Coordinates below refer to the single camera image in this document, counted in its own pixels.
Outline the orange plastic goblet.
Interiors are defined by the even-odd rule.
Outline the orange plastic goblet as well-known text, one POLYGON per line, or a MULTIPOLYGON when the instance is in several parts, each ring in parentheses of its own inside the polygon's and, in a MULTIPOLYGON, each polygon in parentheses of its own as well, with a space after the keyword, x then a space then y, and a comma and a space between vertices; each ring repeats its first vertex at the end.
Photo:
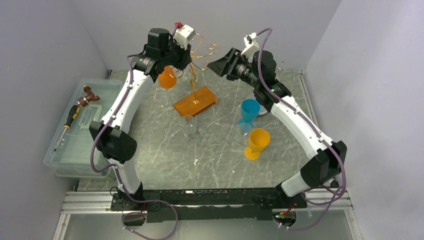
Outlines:
POLYGON ((163 89, 171 89, 177 83, 177 78, 173 68, 168 65, 164 68, 163 72, 157 77, 159 86, 163 89))

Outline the gold wire glass rack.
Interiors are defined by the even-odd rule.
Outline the gold wire glass rack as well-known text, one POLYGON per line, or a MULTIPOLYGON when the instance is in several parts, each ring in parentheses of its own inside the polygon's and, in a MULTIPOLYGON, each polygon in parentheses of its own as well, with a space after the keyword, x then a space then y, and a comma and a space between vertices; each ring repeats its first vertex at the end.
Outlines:
MULTIPOLYGON (((207 58, 217 54, 220 51, 220 46, 218 44, 210 43, 207 46, 209 53, 206 53, 204 55, 197 55, 197 50, 204 43, 204 36, 200 33, 196 33, 191 40, 197 43, 197 46, 194 48, 194 50, 190 52, 190 57, 192 60, 207 58)), ((196 115, 200 114, 201 112, 216 103, 216 96, 208 87, 198 86, 198 75, 196 73, 196 70, 206 71, 208 69, 207 64, 209 62, 210 60, 208 59, 204 60, 203 67, 198 66, 194 62, 188 65, 187 80, 189 84, 190 93, 173 104, 175 110, 182 117, 195 117, 196 115)))

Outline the yellow plastic goblet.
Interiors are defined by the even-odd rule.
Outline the yellow plastic goblet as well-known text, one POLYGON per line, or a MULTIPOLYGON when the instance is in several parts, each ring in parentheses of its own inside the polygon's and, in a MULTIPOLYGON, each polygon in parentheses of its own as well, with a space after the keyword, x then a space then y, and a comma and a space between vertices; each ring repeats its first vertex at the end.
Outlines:
POLYGON ((249 134, 247 147, 244 149, 244 156, 251 161, 257 160, 261 152, 270 143, 270 140, 270 134, 265 129, 253 129, 249 134))

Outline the clear plastic storage box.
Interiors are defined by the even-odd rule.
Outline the clear plastic storage box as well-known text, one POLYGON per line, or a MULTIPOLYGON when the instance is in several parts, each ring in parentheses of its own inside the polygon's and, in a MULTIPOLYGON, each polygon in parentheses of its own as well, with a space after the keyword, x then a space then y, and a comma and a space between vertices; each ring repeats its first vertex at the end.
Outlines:
POLYGON ((92 121, 100 121, 110 110, 120 90, 123 87, 121 80, 114 79, 82 79, 74 89, 65 112, 59 122, 49 148, 44 156, 43 163, 56 176, 65 178, 110 178, 110 171, 94 172, 90 165, 90 154, 93 139, 89 131, 92 121), (88 95, 84 87, 91 88, 98 101, 90 102, 80 109, 70 129, 63 132, 68 112, 77 104, 77 100, 88 95))

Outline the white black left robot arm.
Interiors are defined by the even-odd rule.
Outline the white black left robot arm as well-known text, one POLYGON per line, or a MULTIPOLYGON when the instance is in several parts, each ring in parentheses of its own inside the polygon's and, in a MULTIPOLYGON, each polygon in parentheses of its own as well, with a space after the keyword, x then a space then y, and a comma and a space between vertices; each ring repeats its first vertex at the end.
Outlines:
POLYGON ((165 67, 184 70, 192 61, 190 40, 196 34, 189 25, 177 23, 173 32, 152 28, 142 51, 130 54, 127 78, 111 108, 99 121, 92 121, 93 138, 90 166, 96 173, 112 169, 124 204, 131 210, 144 203, 143 185, 137 176, 133 156, 137 141, 129 136, 134 115, 143 96, 153 86, 165 67))

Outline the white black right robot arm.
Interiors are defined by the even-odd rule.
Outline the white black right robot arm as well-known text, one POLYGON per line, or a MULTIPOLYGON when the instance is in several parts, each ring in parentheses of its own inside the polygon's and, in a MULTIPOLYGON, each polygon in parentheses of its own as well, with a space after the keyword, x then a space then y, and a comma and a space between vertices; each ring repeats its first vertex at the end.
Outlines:
POLYGON ((287 127, 309 158, 299 172, 276 187, 279 191, 275 200, 280 207, 289 207, 296 195, 316 189, 337 175, 342 177, 341 191, 346 190, 347 146, 324 134, 303 112, 289 89, 277 80, 277 64, 271 52, 257 51, 248 59, 240 50, 232 48, 207 67, 219 77, 241 80, 251 86, 259 104, 287 127))

